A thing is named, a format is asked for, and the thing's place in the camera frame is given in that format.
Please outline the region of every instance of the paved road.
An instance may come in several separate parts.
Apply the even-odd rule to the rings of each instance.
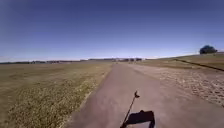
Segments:
[[[153,111],[156,128],[223,128],[224,109],[172,85],[116,64],[77,112],[68,128],[119,128],[138,90],[131,113]],[[147,128],[146,123],[133,125]]]

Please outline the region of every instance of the blue sky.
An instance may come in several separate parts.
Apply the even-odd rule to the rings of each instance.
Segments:
[[[224,50],[222,0],[1,0],[0,61]]]

